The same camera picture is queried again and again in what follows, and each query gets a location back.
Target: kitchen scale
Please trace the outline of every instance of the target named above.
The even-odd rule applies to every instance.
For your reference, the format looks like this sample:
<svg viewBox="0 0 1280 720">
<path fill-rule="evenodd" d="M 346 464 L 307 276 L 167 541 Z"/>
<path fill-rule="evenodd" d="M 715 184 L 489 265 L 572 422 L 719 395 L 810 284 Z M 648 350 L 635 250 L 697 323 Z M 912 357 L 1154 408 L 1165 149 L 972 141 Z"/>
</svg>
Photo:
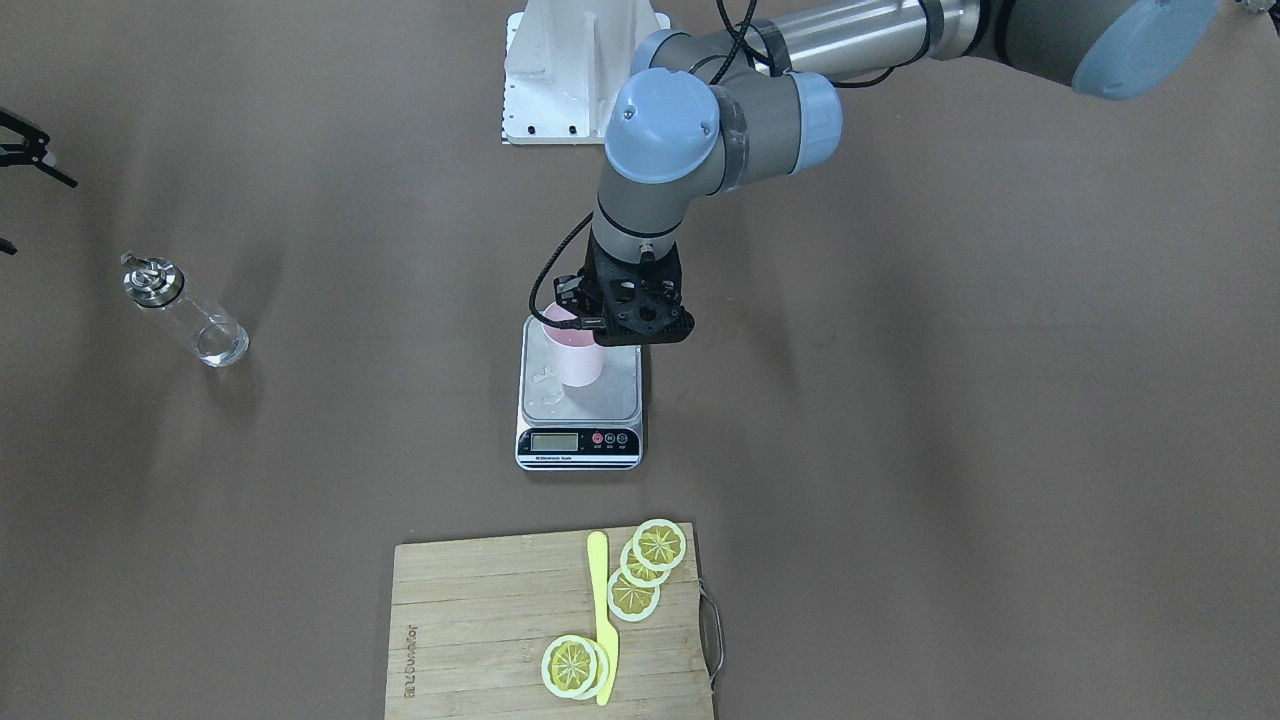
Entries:
<svg viewBox="0 0 1280 720">
<path fill-rule="evenodd" d="M 640 346 L 604 348 L 600 377 L 561 384 L 541 323 L 525 320 L 516 464 L 526 470 L 630 470 L 644 452 Z"/>
</svg>

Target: cutting board handle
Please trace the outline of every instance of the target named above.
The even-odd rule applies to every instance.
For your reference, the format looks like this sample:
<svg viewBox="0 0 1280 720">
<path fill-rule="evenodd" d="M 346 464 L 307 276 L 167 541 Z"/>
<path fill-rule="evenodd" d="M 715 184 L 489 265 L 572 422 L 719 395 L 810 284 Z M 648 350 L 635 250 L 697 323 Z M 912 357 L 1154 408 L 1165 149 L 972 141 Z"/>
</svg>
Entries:
<svg viewBox="0 0 1280 720">
<path fill-rule="evenodd" d="M 709 609 L 710 620 L 716 628 L 716 666 L 707 662 L 707 671 L 712 676 L 712 692 L 716 692 L 716 679 L 719 678 L 721 670 L 724 669 L 724 624 L 719 619 L 719 606 L 716 605 L 716 598 L 707 592 L 707 580 L 698 578 L 698 593 L 701 596 L 699 600 L 700 609 Z M 707 633 L 703 633 L 703 659 L 707 659 Z"/>
</svg>

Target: lemon slice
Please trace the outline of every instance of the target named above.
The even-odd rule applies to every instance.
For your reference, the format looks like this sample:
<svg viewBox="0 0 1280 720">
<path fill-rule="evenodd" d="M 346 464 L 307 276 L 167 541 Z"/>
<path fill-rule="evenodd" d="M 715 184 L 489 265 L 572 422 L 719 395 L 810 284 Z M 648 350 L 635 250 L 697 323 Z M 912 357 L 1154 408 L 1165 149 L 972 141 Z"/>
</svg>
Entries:
<svg viewBox="0 0 1280 720">
<path fill-rule="evenodd" d="M 631 536 L 631 552 L 650 570 L 671 570 L 685 559 L 685 533 L 671 520 L 646 520 Z"/>
<path fill-rule="evenodd" d="M 609 679 L 609 655 L 604 652 L 604 648 L 600 647 L 600 643 L 590 638 L 588 638 L 586 642 L 591 643 L 591 646 L 595 647 L 595 662 L 596 662 L 595 683 L 591 684 L 591 689 L 575 697 L 573 700 L 591 700 L 593 697 L 599 694 L 602 689 L 604 689 L 604 683 Z"/>
<path fill-rule="evenodd" d="M 543 684 L 556 697 L 577 697 L 599 673 L 595 643 L 580 635 L 561 635 L 543 653 Z"/>
<path fill-rule="evenodd" d="M 660 587 L 637 588 L 628 583 L 622 577 L 622 570 L 618 569 L 609 578 L 609 592 L 605 601 L 618 620 L 639 623 L 653 615 L 654 609 L 658 607 L 659 597 L 662 597 Z"/>
<path fill-rule="evenodd" d="M 631 552 L 631 541 L 627 541 L 627 544 L 622 546 L 618 568 L 622 570 L 622 577 L 637 588 L 655 588 L 666 583 L 667 578 L 671 577 L 671 570 L 659 573 L 641 564 L 635 553 Z"/>
</svg>

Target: blue joint cap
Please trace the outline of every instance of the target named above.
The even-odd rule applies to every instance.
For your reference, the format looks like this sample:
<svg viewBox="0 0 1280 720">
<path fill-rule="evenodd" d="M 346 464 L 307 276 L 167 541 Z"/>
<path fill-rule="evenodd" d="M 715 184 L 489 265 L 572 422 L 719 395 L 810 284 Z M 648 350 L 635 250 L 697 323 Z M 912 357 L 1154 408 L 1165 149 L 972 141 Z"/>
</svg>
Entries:
<svg viewBox="0 0 1280 720">
<path fill-rule="evenodd" d="M 800 95 L 800 152 L 791 174 L 824 163 L 836 152 L 845 129 L 840 94 L 818 73 L 791 73 Z"/>
<path fill-rule="evenodd" d="M 1071 88 L 1107 100 L 1147 92 L 1192 54 L 1216 12 L 1217 0 L 1138 0 L 1084 54 Z"/>
<path fill-rule="evenodd" d="M 636 54 L 631 56 L 631 74 L 641 73 L 653 67 L 653 59 L 658 56 L 658 49 L 662 47 L 662 44 L 677 35 L 689 33 L 678 29 L 659 29 L 641 40 L 640 45 L 636 46 Z"/>
<path fill-rule="evenodd" d="M 698 169 L 719 137 L 719 104 L 686 72 L 652 68 L 618 91 L 604 131 L 604 155 L 622 177 L 658 184 Z"/>
</svg>

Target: cutting board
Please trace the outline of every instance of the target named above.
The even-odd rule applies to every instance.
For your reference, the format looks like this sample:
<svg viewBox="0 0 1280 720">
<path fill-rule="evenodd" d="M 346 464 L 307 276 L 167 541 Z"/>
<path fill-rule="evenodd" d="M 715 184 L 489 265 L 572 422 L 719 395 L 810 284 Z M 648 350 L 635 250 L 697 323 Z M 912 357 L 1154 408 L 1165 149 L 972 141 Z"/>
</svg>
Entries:
<svg viewBox="0 0 1280 720">
<path fill-rule="evenodd" d="M 396 548 L 387 720 L 654 717 L 714 720 L 690 550 L 653 615 L 618 629 L 618 675 L 604 707 L 543 687 L 543 651 L 595 635 L 590 530 L 402 544 Z M 609 573 L 635 528 L 612 528 Z"/>
</svg>

